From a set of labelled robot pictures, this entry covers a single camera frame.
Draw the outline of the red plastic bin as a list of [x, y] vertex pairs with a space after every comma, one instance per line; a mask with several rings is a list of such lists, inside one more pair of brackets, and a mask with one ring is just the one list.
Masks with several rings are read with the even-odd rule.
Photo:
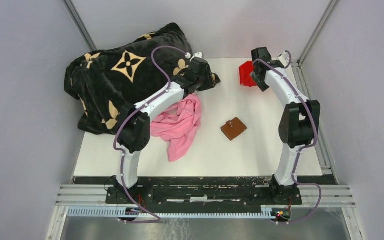
[[254, 72], [254, 66], [252, 61], [246, 61], [239, 66], [239, 84], [245, 87], [256, 87], [254, 79], [252, 78], [252, 73]]

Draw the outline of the brown leather card holder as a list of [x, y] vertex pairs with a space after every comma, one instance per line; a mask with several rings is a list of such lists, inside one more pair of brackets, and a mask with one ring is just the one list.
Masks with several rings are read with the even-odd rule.
[[221, 132], [227, 137], [229, 141], [233, 141], [247, 129], [248, 127], [238, 117], [227, 121], [220, 128]]

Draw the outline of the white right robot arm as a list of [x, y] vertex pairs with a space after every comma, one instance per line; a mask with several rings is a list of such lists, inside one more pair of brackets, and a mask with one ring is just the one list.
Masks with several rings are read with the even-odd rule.
[[283, 143], [278, 168], [274, 174], [275, 187], [269, 189], [269, 199], [282, 204], [289, 198], [286, 187], [297, 184], [296, 171], [303, 151], [318, 142], [321, 105], [300, 92], [288, 78], [287, 66], [274, 60], [267, 47], [251, 51], [253, 81], [262, 92], [272, 90], [283, 106], [278, 134]]

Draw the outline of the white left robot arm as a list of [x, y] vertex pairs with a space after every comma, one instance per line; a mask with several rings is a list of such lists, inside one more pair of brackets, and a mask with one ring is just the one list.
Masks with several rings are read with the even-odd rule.
[[173, 76], [156, 93], [135, 105], [121, 110], [123, 123], [114, 139], [114, 149], [121, 152], [120, 174], [117, 181], [122, 185], [118, 197], [129, 204], [136, 200], [138, 191], [133, 187], [138, 182], [138, 166], [141, 151], [151, 138], [151, 122], [167, 108], [196, 91], [205, 91], [216, 86], [209, 63], [193, 56], [182, 73]]

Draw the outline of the pink cloth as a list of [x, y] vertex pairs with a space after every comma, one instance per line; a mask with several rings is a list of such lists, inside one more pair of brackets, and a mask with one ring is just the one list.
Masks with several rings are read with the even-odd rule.
[[152, 121], [150, 134], [168, 143], [169, 162], [176, 162], [188, 153], [201, 126], [202, 113], [202, 102], [194, 93], [171, 105]]

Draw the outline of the black floral blanket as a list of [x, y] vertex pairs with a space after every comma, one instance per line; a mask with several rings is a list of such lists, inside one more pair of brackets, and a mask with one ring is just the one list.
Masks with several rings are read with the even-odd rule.
[[158, 31], [113, 49], [95, 50], [67, 68], [64, 91], [83, 105], [78, 128], [95, 135], [115, 135], [121, 107], [141, 102], [185, 75], [193, 53], [185, 33], [172, 22]]

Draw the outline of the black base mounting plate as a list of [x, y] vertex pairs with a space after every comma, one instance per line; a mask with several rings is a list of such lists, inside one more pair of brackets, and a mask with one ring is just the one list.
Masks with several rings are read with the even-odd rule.
[[104, 183], [107, 204], [126, 204], [154, 214], [257, 213], [261, 206], [302, 205], [296, 185], [278, 186], [271, 177], [139, 177], [124, 190], [115, 176]]

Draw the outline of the aluminium rail frame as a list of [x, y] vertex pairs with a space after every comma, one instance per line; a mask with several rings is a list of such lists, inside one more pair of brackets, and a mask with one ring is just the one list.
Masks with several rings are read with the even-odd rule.
[[107, 185], [66, 184], [60, 187], [46, 239], [59, 240], [66, 218], [80, 217], [158, 219], [274, 219], [276, 212], [298, 208], [312, 213], [339, 208], [353, 240], [363, 234], [351, 190], [345, 185], [301, 186], [294, 196], [272, 199], [266, 186], [251, 189], [226, 185], [180, 185], [172, 189], [140, 186], [135, 201]]

